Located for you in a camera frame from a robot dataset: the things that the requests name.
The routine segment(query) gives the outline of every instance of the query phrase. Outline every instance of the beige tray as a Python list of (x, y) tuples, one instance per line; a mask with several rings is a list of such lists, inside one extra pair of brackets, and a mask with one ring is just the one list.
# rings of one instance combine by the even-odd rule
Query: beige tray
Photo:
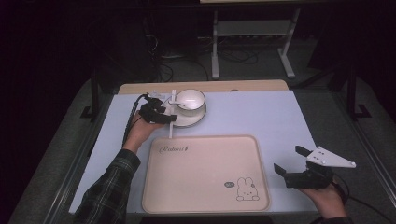
[(250, 135), (157, 138), (143, 194), (151, 214), (260, 212), (270, 198)]

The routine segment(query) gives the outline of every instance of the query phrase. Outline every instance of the white table surface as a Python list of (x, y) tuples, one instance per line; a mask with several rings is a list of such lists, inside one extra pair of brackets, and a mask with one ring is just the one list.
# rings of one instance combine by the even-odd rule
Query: white table surface
[[(84, 192), (105, 172), (121, 149), (125, 125), (138, 96), (137, 94), (114, 96), (70, 206), (70, 213), (76, 212)], [(174, 136), (253, 135), (261, 151), (271, 198), (271, 205), (265, 213), (317, 211), (313, 203), (300, 191), (287, 189), (283, 177), (274, 171), (274, 163), (288, 172), (304, 171), (305, 158), (295, 152), (295, 146), (310, 150), (316, 148), (294, 93), (292, 91), (205, 92), (205, 98), (207, 111), (204, 118), (190, 128), (174, 128)], [(165, 125), (160, 130), (156, 130), (139, 149), (137, 156), (142, 163), (132, 181), (128, 213), (146, 214), (141, 202), (150, 145), (153, 139), (168, 134), (169, 126)]]

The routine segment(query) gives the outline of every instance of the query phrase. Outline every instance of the saucer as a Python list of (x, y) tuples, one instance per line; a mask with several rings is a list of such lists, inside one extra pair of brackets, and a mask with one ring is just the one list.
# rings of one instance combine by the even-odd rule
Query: saucer
[(178, 108), (177, 105), (170, 105), (169, 104), (169, 100), (171, 99), (171, 97), (169, 97), (164, 103), (163, 106), (166, 107), (166, 110), (164, 112), (164, 114), (166, 115), (170, 115), (170, 110), (171, 107), (174, 108), (174, 115), (177, 115), (177, 119), (176, 121), (174, 121), (174, 126), (178, 127), (178, 128), (187, 128), (190, 127), (194, 124), (196, 124), (198, 121), (200, 121), (205, 113), (206, 113), (206, 104), (204, 104), (204, 108), (196, 115), (193, 117), (188, 117), (185, 116), (183, 114), (180, 113), (180, 108)]

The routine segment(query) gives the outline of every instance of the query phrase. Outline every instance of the human hand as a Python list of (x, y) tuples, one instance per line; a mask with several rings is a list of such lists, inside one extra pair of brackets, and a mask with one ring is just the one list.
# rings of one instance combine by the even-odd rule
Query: human hand
[(315, 204), (323, 218), (346, 217), (343, 200), (338, 190), (330, 184), (326, 189), (299, 189)]
[(149, 138), (154, 130), (163, 127), (163, 124), (159, 123), (147, 123), (139, 115), (139, 111), (136, 111), (134, 118), (132, 119), (133, 124), (131, 130), (128, 132), (127, 139), (122, 148), (131, 150), (135, 154), (140, 146)]

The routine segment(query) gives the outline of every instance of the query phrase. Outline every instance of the bunny illustration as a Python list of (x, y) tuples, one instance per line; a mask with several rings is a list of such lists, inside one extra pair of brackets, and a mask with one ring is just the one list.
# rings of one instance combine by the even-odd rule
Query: bunny illustration
[(260, 198), (253, 180), (250, 177), (238, 179), (238, 196), (237, 201), (258, 201)]

